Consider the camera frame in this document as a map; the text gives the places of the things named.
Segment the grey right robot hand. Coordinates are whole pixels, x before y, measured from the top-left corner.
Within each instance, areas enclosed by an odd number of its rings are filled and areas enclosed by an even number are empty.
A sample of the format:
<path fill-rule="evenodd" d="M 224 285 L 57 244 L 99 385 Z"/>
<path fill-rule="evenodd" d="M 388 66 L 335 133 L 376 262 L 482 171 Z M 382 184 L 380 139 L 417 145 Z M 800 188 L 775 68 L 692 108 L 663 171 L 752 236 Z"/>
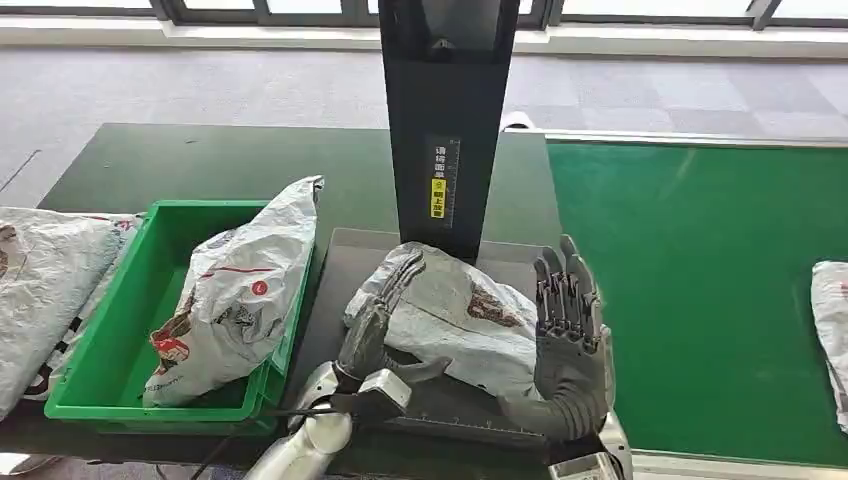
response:
<path fill-rule="evenodd" d="M 614 397 L 611 330 L 594 275 L 568 234 L 545 247 L 536 272 L 533 386 L 537 397 L 500 397 L 516 426 L 551 440 L 600 433 Z"/>

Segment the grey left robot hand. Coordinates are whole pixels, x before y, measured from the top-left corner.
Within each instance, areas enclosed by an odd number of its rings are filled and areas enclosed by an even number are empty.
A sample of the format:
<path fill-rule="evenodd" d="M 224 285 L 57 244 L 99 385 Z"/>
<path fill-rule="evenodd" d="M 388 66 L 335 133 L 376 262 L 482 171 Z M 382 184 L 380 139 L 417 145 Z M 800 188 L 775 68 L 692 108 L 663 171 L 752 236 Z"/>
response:
<path fill-rule="evenodd" d="M 402 365 L 393 360 L 385 348 L 391 315 L 404 291 L 425 269 L 422 251 L 404 253 L 391 262 L 385 275 L 362 295 L 361 305 L 349 317 L 351 324 L 336 360 L 337 368 L 345 375 L 361 381 L 374 372 L 388 369 L 405 383 L 415 384 L 445 373 L 452 363 L 448 357 Z"/>

